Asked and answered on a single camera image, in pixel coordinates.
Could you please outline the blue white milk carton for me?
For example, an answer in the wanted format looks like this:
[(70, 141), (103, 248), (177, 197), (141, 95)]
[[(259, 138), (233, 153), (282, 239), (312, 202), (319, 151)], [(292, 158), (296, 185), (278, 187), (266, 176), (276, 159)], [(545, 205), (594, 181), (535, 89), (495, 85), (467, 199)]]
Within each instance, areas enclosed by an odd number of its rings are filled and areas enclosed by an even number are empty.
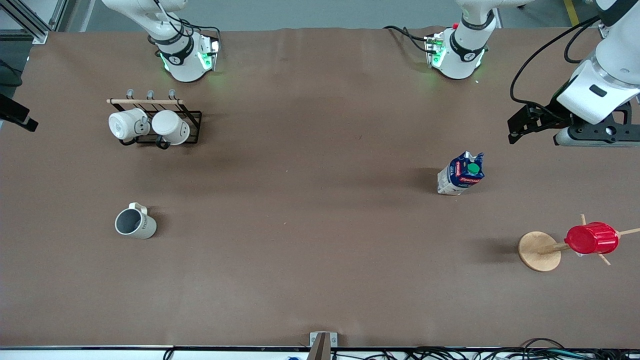
[(483, 158), (483, 152), (472, 155), (469, 151), (455, 157), (439, 171), (437, 192), (457, 196), (480, 182), (485, 177)]

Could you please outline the grey ceramic mug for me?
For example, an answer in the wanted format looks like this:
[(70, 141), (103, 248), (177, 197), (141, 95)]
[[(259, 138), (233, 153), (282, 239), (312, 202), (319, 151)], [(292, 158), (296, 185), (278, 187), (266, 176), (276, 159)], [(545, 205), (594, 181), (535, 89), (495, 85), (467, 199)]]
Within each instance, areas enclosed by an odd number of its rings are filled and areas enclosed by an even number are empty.
[(114, 227), (122, 236), (145, 240), (155, 235), (158, 225), (147, 207), (138, 202), (131, 202), (126, 209), (119, 212)]

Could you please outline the wooden cup tree stand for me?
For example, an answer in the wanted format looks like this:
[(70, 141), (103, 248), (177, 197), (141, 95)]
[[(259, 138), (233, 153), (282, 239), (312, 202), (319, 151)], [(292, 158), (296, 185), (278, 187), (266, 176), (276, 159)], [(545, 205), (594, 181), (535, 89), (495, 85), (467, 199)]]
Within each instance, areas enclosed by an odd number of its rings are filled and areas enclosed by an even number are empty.
[[(584, 225), (589, 223), (590, 222), (586, 221), (586, 215), (581, 213), (580, 223), (578, 225)], [(617, 231), (618, 235), (620, 236), (619, 244), (621, 242), (622, 237), (628, 236), (631, 234), (640, 233), (640, 227), (631, 228), (628, 230), (617, 230), (616, 228), (614, 229)], [(562, 253), (567, 251), (571, 251), (576, 255), (578, 255), (579, 257), (597, 256), (606, 265), (611, 265), (611, 262), (606, 258), (606, 254), (576, 253), (576, 251), (573, 251), (565, 243), (566, 235), (562, 241), (555, 240), (550, 234), (547, 234), (542, 231), (531, 231), (522, 235), (522, 237), (518, 241), (519, 259), (526, 267), (528, 267), (528, 269), (531, 269), (532, 271), (536, 271), (536, 272), (550, 272), (557, 269), (558, 266), (560, 265), (560, 262), (562, 261)]]

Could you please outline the red plastic cup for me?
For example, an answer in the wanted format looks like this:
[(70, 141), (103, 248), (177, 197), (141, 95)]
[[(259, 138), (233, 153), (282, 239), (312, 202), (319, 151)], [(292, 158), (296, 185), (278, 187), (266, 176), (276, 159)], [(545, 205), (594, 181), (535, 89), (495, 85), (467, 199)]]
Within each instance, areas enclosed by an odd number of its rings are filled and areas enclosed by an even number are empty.
[(564, 242), (581, 255), (606, 255), (618, 247), (620, 236), (611, 225), (595, 221), (570, 228)]

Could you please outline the white mug with round print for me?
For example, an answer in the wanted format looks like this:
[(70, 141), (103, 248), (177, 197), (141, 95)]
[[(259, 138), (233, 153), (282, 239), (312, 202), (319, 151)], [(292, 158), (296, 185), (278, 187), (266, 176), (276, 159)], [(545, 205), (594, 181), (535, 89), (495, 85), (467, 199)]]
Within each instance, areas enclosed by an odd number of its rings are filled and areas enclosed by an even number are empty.
[(139, 108), (113, 112), (108, 118), (109, 129), (119, 141), (133, 141), (146, 136), (151, 131), (151, 121), (147, 113)]

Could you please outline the plain white mug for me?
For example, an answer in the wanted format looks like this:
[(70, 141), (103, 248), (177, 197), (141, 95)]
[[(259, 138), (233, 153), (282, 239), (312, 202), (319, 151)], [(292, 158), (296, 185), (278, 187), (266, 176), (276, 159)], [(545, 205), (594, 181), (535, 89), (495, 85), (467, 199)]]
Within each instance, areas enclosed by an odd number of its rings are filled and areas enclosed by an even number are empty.
[(176, 112), (170, 110), (156, 113), (151, 119), (151, 128), (157, 135), (156, 146), (163, 149), (173, 145), (181, 145), (191, 135), (188, 123)]

